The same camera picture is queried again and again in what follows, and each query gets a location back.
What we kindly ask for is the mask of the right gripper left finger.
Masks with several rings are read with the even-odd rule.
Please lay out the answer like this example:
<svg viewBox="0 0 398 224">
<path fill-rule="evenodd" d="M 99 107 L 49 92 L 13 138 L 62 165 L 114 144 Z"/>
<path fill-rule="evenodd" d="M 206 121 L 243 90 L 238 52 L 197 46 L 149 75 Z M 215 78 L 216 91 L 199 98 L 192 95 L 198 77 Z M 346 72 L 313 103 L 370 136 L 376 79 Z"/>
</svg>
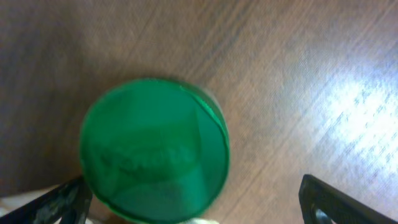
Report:
<svg viewBox="0 0 398 224">
<path fill-rule="evenodd" d="M 92 198 L 80 176 L 1 217 L 1 224 L 84 224 Z"/>
</svg>

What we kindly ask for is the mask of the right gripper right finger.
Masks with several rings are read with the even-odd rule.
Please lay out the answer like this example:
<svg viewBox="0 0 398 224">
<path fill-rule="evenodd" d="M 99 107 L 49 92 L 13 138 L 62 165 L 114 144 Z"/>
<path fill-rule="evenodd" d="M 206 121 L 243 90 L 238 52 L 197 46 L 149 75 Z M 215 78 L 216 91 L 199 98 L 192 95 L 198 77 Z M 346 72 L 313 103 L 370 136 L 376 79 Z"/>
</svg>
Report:
<svg viewBox="0 0 398 224">
<path fill-rule="evenodd" d="M 305 224 L 397 224 L 310 174 L 303 176 L 298 197 Z"/>
</svg>

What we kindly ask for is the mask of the green-lidded jar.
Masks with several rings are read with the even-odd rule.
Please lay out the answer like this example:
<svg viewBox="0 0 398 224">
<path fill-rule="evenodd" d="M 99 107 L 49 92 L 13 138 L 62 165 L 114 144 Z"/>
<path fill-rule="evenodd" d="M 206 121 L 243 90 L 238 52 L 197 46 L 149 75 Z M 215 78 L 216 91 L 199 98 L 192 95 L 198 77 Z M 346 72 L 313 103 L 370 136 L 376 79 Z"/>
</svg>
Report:
<svg viewBox="0 0 398 224">
<path fill-rule="evenodd" d="M 191 83 L 133 80 L 107 91 L 80 129 L 83 176 L 126 220 L 180 223 L 202 215 L 229 171 L 229 133 L 216 98 Z"/>
</svg>

